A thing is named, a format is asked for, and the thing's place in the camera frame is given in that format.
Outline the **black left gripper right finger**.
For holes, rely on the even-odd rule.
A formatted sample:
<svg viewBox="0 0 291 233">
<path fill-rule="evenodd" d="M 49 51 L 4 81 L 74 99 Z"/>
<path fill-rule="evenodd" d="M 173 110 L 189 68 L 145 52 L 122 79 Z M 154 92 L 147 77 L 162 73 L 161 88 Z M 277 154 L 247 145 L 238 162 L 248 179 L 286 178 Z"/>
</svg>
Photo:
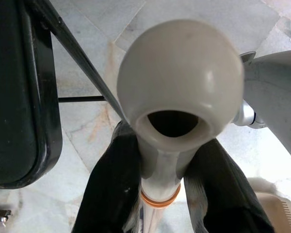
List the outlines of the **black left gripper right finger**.
<svg viewBox="0 0 291 233">
<path fill-rule="evenodd" d="M 195 233 L 273 233 L 242 170 L 217 139 L 191 160 L 184 186 Z"/>
</svg>

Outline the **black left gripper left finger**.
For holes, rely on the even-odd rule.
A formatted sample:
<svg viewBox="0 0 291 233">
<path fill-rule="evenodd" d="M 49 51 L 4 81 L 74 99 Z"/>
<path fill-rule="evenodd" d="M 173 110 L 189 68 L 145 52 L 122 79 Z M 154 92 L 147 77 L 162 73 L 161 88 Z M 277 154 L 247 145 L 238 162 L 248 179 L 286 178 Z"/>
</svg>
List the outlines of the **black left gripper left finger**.
<svg viewBox="0 0 291 233">
<path fill-rule="evenodd" d="M 93 168 L 74 223 L 76 233 L 139 231 L 141 156 L 137 137 L 120 121 Z"/>
</svg>

